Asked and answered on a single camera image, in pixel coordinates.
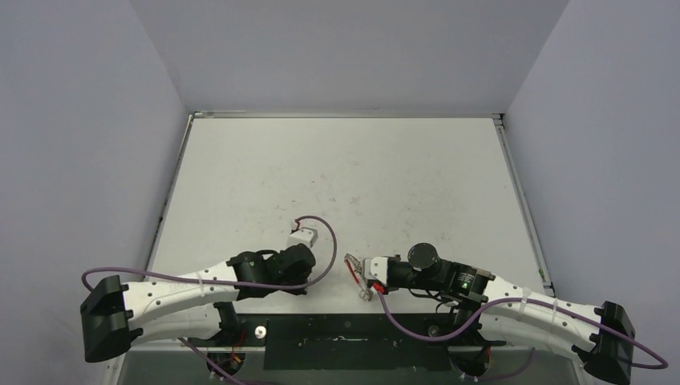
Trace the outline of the metal keyring organizer red handle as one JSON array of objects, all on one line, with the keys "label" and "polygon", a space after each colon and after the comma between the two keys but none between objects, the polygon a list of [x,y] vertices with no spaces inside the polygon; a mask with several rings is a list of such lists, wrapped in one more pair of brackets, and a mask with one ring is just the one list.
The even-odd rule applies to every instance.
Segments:
[{"label": "metal keyring organizer red handle", "polygon": [[344,262],[349,269],[355,283],[360,287],[359,297],[364,302],[370,302],[373,298],[373,293],[370,286],[368,285],[368,281],[363,275],[362,261],[354,255],[347,253],[344,257]]}]

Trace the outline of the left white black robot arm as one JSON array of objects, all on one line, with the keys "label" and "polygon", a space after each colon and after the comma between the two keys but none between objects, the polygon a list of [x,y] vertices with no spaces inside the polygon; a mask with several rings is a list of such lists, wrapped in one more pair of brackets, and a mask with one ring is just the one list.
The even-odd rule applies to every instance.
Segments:
[{"label": "left white black robot arm", "polygon": [[216,305],[264,298],[276,291],[303,293],[316,260],[308,243],[279,252],[242,252],[228,261],[179,277],[123,283],[101,279],[80,306],[84,359],[100,363],[135,345],[175,337],[213,339],[222,346],[239,323]]}]

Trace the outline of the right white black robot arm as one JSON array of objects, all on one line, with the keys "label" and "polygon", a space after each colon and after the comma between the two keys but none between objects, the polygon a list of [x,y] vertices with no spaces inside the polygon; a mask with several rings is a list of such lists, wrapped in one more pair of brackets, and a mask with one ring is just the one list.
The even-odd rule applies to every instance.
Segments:
[{"label": "right white black robot arm", "polygon": [[369,287],[381,295],[422,290],[452,312],[431,343],[491,347],[518,345],[549,351],[580,363],[592,377],[628,384],[635,330],[625,309],[614,303],[581,305],[521,287],[481,268],[447,261],[428,243],[399,256],[364,262]]}]

